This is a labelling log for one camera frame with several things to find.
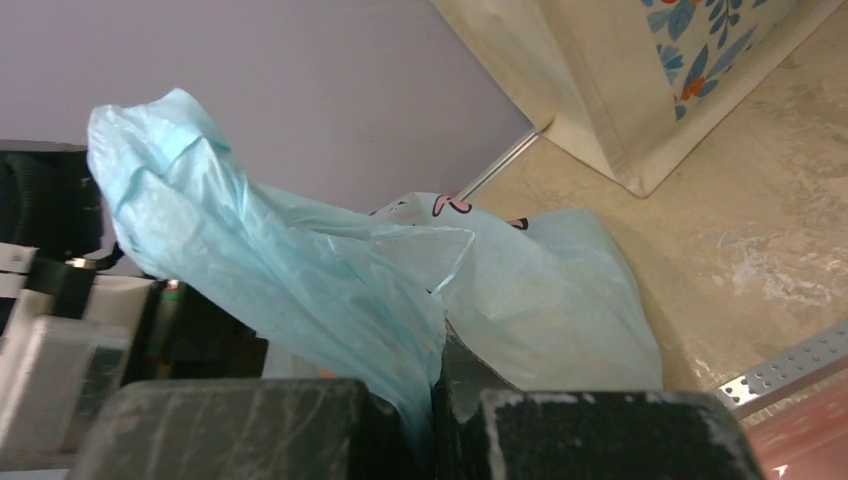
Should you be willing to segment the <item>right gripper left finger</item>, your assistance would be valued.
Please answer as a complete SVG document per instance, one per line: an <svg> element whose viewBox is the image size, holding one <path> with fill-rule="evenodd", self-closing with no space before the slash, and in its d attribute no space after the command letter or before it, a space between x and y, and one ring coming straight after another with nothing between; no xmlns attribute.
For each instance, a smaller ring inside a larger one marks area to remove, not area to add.
<svg viewBox="0 0 848 480"><path fill-rule="evenodd" d="M389 403L351 379L137 382L100 411L70 479L421 479Z"/></svg>

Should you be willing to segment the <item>beige canvas tote bag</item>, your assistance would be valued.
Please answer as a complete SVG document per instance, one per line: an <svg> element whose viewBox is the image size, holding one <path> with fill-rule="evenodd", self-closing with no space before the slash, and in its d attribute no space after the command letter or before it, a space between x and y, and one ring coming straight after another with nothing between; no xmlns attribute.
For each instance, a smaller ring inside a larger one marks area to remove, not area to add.
<svg viewBox="0 0 848 480"><path fill-rule="evenodd" d="M649 196L835 1L439 1L535 130Z"/></svg>

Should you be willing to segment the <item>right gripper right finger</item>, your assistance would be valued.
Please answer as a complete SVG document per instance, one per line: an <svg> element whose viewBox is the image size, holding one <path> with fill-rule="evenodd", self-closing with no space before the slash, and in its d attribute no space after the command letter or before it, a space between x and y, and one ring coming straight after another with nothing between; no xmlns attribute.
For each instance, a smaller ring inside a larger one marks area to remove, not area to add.
<svg viewBox="0 0 848 480"><path fill-rule="evenodd" d="M447 330L433 390L440 479L761 479L711 394L522 391Z"/></svg>

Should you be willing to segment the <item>light blue plastic grocery bag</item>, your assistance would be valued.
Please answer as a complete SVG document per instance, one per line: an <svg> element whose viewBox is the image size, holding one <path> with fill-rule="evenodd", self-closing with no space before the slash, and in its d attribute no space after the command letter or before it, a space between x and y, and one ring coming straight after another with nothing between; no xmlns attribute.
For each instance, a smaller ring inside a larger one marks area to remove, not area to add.
<svg viewBox="0 0 848 480"><path fill-rule="evenodd" d="M507 221L412 193L366 215L252 180L189 93L103 105L88 166L118 244L271 346L363 381L421 453L449 331L524 390L659 390L658 343L600 220L566 208Z"/></svg>

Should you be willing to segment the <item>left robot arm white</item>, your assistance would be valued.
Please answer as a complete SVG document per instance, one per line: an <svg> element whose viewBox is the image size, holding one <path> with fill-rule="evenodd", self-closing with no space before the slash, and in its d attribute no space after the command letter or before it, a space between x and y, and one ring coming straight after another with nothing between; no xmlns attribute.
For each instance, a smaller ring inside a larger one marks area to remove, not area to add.
<svg viewBox="0 0 848 480"><path fill-rule="evenodd" d="M101 253L82 145L1 144L1 469L68 467L109 397L146 380L257 378L267 344L188 284Z"/></svg>

